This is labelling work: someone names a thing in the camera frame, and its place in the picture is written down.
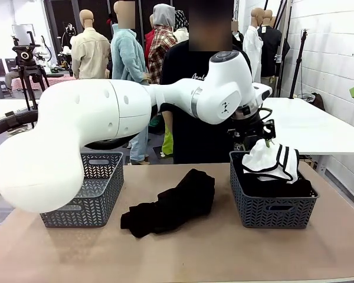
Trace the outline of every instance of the gray plastic basket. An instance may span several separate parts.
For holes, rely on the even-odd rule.
[[[105,226],[123,185],[123,153],[82,153],[84,182],[68,204],[42,213],[48,228],[88,228]]]
[[[244,193],[234,167],[246,152],[231,152],[231,188],[242,225],[247,228],[304,229],[319,194],[308,198],[259,198]]]

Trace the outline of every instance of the white jacket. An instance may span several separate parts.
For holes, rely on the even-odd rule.
[[[264,43],[258,36],[257,29],[250,25],[244,35],[242,49],[249,57],[254,83],[261,82],[261,53],[263,45]]]
[[[176,37],[178,43],[189,39],[189,32],[188,32],[187,28],[179,28],[179,29],[177,29],[173,33],[173,35]]]

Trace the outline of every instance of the neon green pants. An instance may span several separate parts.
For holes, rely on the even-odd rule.
[[[173,136],[172,133],[168,130],[168,127],[165,125],[165,135],[162,151],[165,155],[170,155],[173,153]]]

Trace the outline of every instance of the plaid shirt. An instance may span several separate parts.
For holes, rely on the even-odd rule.
[[[148,56],[148,69],[151,75],[151,83],[159,84],[164,56],[167,51],[177,44],[173,35],[173,27],[155,25],[155,37],[152,41]]]

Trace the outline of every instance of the white robotic arm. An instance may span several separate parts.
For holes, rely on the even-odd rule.
[[[83,146],[142,131],[152,106],[160,110],[163,103],[210,124],[223,122],[238,109],[246,109],[244,117],[254,114],[271,88],[252,85],[251,80],[239,52],[219,52],[211,58],[205,81],[143,86],[122,80],[76,80],[54,85],[42,94],[36,127],[0,145],[0,195],[30,212],[58,209],[83,183]]]

